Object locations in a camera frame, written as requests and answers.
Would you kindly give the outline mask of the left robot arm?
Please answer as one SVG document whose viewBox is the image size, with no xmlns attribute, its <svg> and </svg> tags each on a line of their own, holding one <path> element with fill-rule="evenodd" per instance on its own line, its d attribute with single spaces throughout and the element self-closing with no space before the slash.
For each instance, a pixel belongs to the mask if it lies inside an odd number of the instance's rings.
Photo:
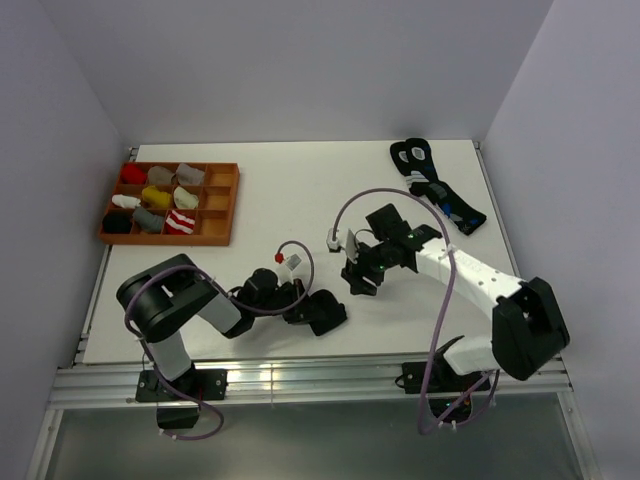
<svg viewBox="0 0 640 480">
<path fill-rule="evenodd" d="M 195 367 L 180 334 L 193 317 L 228 339 L 246 333 L 258 317 L 281 316 L 292 324 L 323 317 L 322 294 L 307 294 L 298 279 L 281 281 L 274 271 L 261 268 L 226 293 L 185 254 L 127 279 L 116 299 L 160 372 L 159 388 L 172 399 L 187 397 L 195 386 Z"/>
</svg>

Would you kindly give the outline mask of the red white striped sock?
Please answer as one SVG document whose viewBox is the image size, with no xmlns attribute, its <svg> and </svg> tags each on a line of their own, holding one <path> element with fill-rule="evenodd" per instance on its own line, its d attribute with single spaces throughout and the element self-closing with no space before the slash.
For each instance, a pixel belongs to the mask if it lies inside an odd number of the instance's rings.
<svg viewBox="0 0 640 480">
<path fill-rule="evenodd" d="M 166 215 L 164 232 L 169 235 L 191 235 L 194 233 L 195 225 L 194 211 L 172 209 Z"/>
</svg>

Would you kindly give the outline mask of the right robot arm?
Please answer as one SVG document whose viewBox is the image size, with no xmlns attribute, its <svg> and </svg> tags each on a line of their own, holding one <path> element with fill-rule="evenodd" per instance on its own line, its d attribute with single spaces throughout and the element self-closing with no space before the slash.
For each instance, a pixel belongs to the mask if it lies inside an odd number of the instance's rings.
<svg viewBox="0 0 640 480">
<path fill-rule="evenodd" d="M 374 296 L 387 270 L 407 268 L 461 295 L 490 321 L 491 333 L 459 336 L 439 349 L 435 383 L 452 390 L 468 374 L 500 369 L 525 381 L 570 343 L 552 287 L 535 277 L 525 281 L 503 273 L 445 242 L 436 229 L 413 228 L 388 204 L 366 218 L 376 239 L 370 246 L 352 231 L 329 232 L 330 251 L 342 251 L 341 276 L 353 295 Z"/>
</svg>

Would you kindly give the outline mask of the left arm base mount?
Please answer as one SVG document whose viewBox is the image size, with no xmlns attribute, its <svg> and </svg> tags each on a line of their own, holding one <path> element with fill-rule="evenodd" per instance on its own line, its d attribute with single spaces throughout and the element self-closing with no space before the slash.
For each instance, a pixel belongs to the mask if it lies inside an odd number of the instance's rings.
<svg viewBox="0 0 640 480">
<path fill-rule="evenodd" d="M 164 430 L 188 430 L 201 416 L 202 407 L 161 407 L 161 403 L 186 401 L 186 396 L 198 401 L 219 401 L 225 398 L 227 371 L 225 369 L 196 369 L 169 382 L 167 388 L 153 370 L 144 370 L 138 378 L 135 402 L 156 404 L 156 423 Z"/>
</svg>

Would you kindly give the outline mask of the orange compartment tray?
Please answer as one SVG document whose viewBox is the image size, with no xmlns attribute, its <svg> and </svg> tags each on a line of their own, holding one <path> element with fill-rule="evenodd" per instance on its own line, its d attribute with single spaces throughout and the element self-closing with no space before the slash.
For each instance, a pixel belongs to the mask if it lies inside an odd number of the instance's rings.
<svg viewBox="0 0 640 480">
<path fill-rule="evenodd" d="M 235 163 L 125 163 L 99 237 L 108 245 L 228 246 L 239 183 Z"/>
</svg>

